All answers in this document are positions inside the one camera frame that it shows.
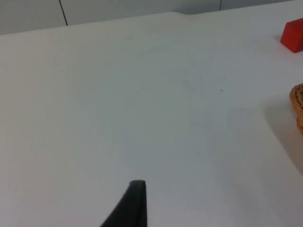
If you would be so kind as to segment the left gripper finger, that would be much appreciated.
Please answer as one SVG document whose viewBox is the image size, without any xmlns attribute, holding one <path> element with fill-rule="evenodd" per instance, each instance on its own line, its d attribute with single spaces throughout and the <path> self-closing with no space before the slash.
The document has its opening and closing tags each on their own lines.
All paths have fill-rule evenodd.
<svg viewBox="0 0 303 227">
<path fill-rule="evenodd" d="M 144 180 L 133 180 L 101 227 L 147 227 L 147 193 Z"/>
</svg>

